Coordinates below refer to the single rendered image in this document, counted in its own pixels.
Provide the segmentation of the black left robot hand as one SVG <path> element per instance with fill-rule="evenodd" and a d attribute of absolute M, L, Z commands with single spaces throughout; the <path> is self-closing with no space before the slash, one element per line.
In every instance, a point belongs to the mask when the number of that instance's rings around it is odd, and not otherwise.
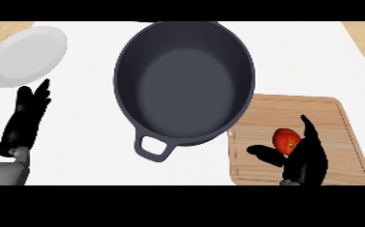
<path fill-rule="evenodd" d="M 4 127 L 0 140 L 0 156 L 13 157 L 16 148 L 32 148 L 38 125 L 45 113 L 50 99 L 50 80 L 45 79 L 35 91 L 26 86 L 17 89 L 16 108 Z"/>

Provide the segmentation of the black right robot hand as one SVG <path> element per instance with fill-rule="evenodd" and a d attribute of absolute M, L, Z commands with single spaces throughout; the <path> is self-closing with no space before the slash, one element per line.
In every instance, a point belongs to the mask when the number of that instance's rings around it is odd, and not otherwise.
<path fill-rule="evenodd" d="M 302 186 L 319 186 L 326 176 L 328 158 L 314 125 L 305 115 L 301 120 L 304 138 L 288 156 L 264 145 L 251 145 L 246 152 L 263 162 L 283 168 L 282 180 L 291 180 Z"/>

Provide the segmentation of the red tomato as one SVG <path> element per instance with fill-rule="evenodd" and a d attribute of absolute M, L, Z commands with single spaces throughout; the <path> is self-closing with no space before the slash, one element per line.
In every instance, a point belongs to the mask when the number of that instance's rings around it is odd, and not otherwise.
<path fill-rule="evenodd" d="M 288 128 L 279 128 L 271 135 L 271 144 L 276 151 L 288 156 L 294 151 L 301 137 L 298 134 Z"/>

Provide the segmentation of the wooden cutting board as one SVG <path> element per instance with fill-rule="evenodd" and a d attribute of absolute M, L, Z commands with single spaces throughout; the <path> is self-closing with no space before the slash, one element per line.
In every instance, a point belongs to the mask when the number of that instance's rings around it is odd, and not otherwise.
<path fill-rule="evenodd" d="M 365 184 L 365 157 L 339 101 L 277 95 L 254 95 L 246 111 L 227 131 L 229 175 L 236 184 L 279 183 L 282 169 L 249 155 L 246 148 L 271 146 L 271 134 L 279 128 L 289 128 L 304 135 L 301 115 L 314 125 L 328 157 L 322 184 Z"/>

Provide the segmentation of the dark grey oval pot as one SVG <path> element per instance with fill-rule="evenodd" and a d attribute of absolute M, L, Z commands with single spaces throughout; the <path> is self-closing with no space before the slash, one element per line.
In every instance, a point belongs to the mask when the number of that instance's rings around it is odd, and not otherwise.
<path fill-rule="evenodd" d="M 255 88 L 251 55 L 215 21 L 158 21 L 128 40 L 112 83 L 135 153 L 161 162 L 239 120 Z"/>

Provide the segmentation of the white plate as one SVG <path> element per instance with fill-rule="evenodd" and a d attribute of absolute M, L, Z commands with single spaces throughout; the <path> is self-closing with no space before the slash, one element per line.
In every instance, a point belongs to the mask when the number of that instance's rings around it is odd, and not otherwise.
<path fill-rule="evenodd" d="M 0 88 L 14 88 L 41 78 L 66 51 L 66 36 L 50 26 L 31 27 L 0 42 Z"/>

